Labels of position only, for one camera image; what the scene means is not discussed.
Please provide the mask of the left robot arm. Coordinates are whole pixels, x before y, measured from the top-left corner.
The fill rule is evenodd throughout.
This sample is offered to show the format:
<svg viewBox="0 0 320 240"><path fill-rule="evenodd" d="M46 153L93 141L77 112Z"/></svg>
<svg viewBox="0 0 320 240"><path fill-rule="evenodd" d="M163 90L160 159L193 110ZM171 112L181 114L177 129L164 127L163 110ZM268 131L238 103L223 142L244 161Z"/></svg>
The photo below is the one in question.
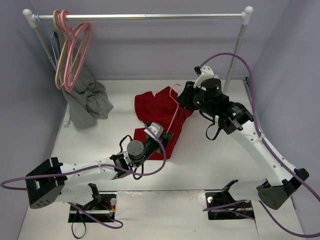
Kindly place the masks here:
<svg viewBox="0 0 320 240"><path fill-rule="evenodd" d="M31 209L44 208L54 202L71 202L89 210L100 204L96 181L113 181L135 174L146 160L168 145L172 133L162 133L159 140L146 133L146 140L132 140L125 151L89 163L62 163L57 157L46 159L27 174L26 182Z"/></svg>

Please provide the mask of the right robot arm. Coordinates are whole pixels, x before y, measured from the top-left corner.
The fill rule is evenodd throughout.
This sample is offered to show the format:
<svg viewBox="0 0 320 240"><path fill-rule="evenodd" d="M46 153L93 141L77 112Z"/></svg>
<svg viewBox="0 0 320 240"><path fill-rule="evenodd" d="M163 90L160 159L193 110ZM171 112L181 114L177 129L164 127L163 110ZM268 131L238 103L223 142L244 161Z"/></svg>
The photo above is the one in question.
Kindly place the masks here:
<svg viewBox="0 0 320 240"><path fill-rule="evenodd" d="M200 85L187 81L177 98L181 107L199 111L207 120L218 118L218 130L236 140L256 162L265 179L255 181L232 180L222 190L221 200L233 206L241 200L261 201L278 210L310 175L304 168L296 168L282 158L267 139L258 135L254 117L241 103L233 102L222 93L221 81L205 79Z"/></svg>

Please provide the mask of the red t shirt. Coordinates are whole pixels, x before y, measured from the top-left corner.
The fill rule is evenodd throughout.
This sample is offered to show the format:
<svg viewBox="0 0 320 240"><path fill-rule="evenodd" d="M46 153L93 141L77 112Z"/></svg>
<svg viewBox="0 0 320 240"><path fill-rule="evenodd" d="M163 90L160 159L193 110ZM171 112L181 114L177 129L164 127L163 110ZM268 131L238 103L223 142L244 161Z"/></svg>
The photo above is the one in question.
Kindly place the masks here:
<svg viewBox="0 0 320 240"><path fill-rule="evenodd" d="M156 94L147 91L134 98L135 113L141 122L158 123L165 133L173 134L165 148L167 159L172 156L186 119L193 114L177 105L177 97L177 92L167 86Z"/></svg>

